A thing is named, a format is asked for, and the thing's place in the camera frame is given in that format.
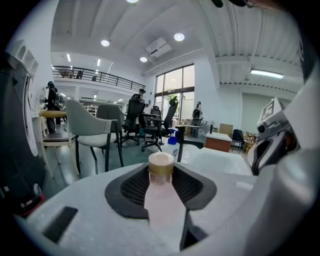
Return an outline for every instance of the gold bottle cap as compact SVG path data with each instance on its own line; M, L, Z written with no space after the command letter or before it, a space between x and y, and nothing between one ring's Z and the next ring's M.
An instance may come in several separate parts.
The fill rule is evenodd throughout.
M167 176L174 171L174 157L168 153L157 152L149 156L149 172L154 175Z

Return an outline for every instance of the teal floor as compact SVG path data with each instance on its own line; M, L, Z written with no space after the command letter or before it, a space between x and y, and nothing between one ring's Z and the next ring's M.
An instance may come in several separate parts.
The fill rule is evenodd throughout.
M149 150L141 152L143 139L141 138L140 141L141 144L139 146L135 141L126 141L123 144L122 158L124 166L130 166L148 161L148 157L152 154L152 152ZM54 148L46 148L48 162L51 170L54 173L54 178L52 178L47 171L45 172L42 192L46 200L80 179L105 172L105 155L102 153L100 148L93 148L93 150L97 158L96 162L91 153L90 147L79 145L81 174L77 175L68 146L57 148L57 153L61 164L58 164ZM42 150L40 145L38 145L38 151L41 155ZM111 143L109 152L109 171L118 169L120 167L121 164L117 144Z

